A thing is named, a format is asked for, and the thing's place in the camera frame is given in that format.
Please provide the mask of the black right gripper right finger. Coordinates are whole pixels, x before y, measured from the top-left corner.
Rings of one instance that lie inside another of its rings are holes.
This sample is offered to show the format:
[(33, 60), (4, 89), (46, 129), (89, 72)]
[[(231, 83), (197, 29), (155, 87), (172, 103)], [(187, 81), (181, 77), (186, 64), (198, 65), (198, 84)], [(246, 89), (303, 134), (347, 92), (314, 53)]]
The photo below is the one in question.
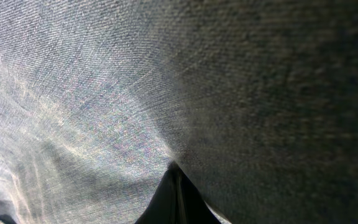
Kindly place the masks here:
[(204, 202), (198, 189), (179, 168), (176, 168), (177, 223), (220, 224)]

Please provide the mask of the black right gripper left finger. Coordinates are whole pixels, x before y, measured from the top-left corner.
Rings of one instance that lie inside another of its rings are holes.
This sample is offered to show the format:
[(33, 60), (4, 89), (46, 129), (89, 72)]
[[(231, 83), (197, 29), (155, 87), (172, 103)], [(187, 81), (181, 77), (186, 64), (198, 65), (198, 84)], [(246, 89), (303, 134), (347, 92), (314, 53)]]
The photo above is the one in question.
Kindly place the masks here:
[(135, 224), (176, 224), (177, 169), (176, 163), (168, 166), (149, 205)]

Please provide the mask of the light blue denim jeans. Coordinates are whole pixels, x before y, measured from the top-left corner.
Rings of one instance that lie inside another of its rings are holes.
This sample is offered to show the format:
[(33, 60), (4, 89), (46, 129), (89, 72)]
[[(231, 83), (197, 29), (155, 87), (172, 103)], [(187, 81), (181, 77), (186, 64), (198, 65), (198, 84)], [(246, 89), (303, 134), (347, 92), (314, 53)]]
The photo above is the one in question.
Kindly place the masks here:
[(358, 1), (0, 1), (0, 223), (358, 223)]

